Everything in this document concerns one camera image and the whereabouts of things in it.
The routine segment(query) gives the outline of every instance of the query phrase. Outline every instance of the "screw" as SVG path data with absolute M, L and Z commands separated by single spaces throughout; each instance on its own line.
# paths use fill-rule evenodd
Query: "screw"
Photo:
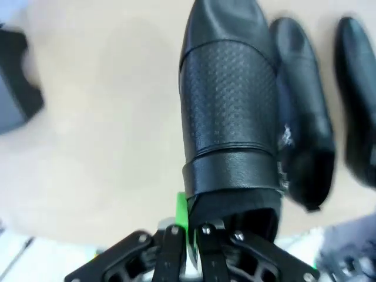
M 210 231 L 210 227 L 207 226 L 207 225 L 203 226 L 203 227 L 202 227 L 202 232 L 203 232 L 204 234 L 206 234 L 206 235 L 209 235 L 209 234 L 211 233 L 211 231 Z
M 140 242 L 140 243 L 144 243 L 144 242 L 146 241 L 146 239 L 147 239 L 147 235 L 142 234 L 142 235 L 139 237 L 139 242 Z
M 236 240 L 244 241 L 244 235 L 241 231 L 235 231 L 234 235 Z
M 179 233 L 179 228 L 177 226 L 173 226 L 171 228 L 172 235 L 177 235 Z
M 311 273 L 304 273 L 303 275 L 303 279 L 305 282 L 314 282 L 316 281 L 315 277 L 313 277 L 313 275 Z

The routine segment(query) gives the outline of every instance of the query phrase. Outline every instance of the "white table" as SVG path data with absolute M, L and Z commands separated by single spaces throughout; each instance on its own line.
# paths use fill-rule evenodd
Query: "white table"
M 176 192 L 184 189 L 177 69 L 192 2 L 34 0 L 18 15 L 46 108 L 0 136 L 0 217 L 7 226 L 107 246 L 174 216 Z M 307 215 L 285 200 L 280 235 L 372 212 L 376 192 L 357 184 L 343 164 L 343 107 L 332 62 L 335 27 L 346 12 L 359 14 L 376 39 L 376 2 L 261 5 L 269 20 L 288 11 L 313 39 L 339 153 L 323 211 Z

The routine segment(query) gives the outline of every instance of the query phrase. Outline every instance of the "green tape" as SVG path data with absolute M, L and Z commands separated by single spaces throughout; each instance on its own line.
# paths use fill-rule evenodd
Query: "green tape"
M 186 238 L 188 242 L 188 205 L 186 200 L 186 194 L 184 192 L 178 192 L 176 197 L 176 215 L 175 223 L 182 226 L 186 231 Z

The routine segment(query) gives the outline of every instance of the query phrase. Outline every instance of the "beige table surface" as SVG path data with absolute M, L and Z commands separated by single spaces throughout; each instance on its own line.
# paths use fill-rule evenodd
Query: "beige table surface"
M 34 0 L 21 13 L 46 108 L 0 136 L 0 217 L 29 234 L 110 245 L 173 216 L 184 163 L 177 66 L 192 0 Z M 294 15 L 321 63 L 339 152 L 321 213 L 284 201 L 280 235 L 374 210 L 376 192 L 343 164 L 343 107 L 333 75 L 339 18 L 358 14 L 376 39 L 374 0 L 263 0 Z

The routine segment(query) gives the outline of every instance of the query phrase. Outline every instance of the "metal bolt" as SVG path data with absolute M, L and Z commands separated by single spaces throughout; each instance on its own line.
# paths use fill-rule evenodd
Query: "metal bolt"
M 304 273 L 303 275 L 303 279 L 305 282 L 314 282 L 316 281 L 315 277 L 313 277 L 313 275 L 311 273 Z
M 244 235 L 241 231 L 235 231 L 234 235 L 236 240 L 244 241 Z
M 142 235 L 139 237 L 139 242 L 140 242 L 140 243 L 144 243 L 144 242 L 146 241 L 146 239 L 147 239 L 147 235 L 142 234 Z
M 203 227 L 202 227 L 202 232 L 203 232 L 204 234 L 206 234 L 206 235 L 209 235 L 209 234 L 211 233 L 211 231 L 210 231 L 210 227 L 207 226 L 207 225 L 203 226 Z
M 177 226 L 173 226 L 171 228 L 172 235 L 177 235 L 179 233 L 179 228 Z

